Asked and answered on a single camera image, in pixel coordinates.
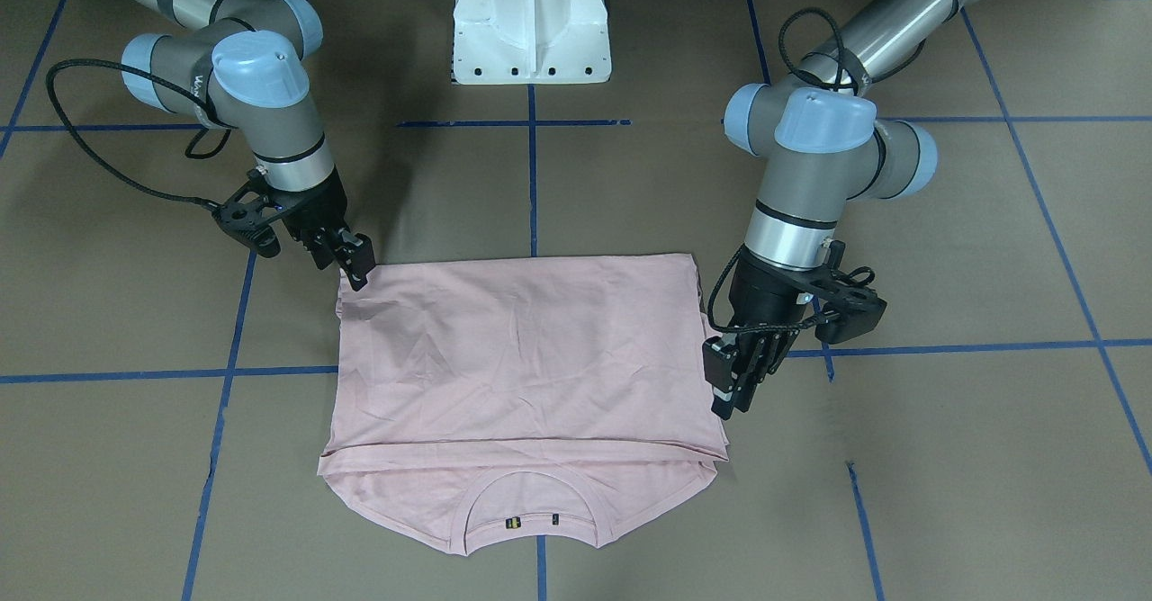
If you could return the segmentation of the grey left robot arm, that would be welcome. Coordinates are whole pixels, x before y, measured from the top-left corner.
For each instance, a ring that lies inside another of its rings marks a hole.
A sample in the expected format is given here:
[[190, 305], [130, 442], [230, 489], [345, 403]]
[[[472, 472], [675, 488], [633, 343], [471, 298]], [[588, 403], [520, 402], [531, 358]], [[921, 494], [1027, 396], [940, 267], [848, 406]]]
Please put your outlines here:
[[930, 35], [978, 1], [872, 0], [846, 24], [814, 8], [832, 35], [799, 59], [788, 55], [786, 20], [778, 50], [788, 73], [740, 88], [725, 106], [727, 138], [766, 167], [743, 244], [717, 280], [728, 290], [732, 319], [708, 317], [715, 334], [703, 344], [720, 419], [748, 411], [803, 330], [836, 345], [881, 320], [887, 303], [871, 286], [876, 273], [841, 269], [838, 225], [849, 201], [919, 192], [939, 151], [923, 127], [879, 117], [867, 90], [908, 67]]

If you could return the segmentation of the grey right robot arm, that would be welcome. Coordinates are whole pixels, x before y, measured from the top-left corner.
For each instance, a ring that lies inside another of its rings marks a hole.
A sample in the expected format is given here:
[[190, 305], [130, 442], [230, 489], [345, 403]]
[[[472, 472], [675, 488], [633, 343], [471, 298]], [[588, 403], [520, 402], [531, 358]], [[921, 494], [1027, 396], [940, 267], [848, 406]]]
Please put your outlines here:
[[114, 64], [141, 102], [196, 117], [204, 132], [242, 134], [255, 165], [227, 201], [207, 210], [227, 236], [263, 257], [281, 222], [318, 268], [336, 265], [354, 290], [374, 269], [372, 241], [346, 225], [343, 191], [303, 60], [320, 48], [306, 0], [132, 0], [185, 26], [185, 38], [141, 35]]

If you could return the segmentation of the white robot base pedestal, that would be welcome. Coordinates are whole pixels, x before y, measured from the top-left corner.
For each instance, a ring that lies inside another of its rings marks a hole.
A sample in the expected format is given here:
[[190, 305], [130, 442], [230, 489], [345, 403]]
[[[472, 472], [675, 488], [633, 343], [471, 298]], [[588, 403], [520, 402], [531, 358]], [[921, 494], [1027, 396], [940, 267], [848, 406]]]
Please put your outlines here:
[[608, 0], [455, 0], [458, 85], [588, 85], [611, 79]]

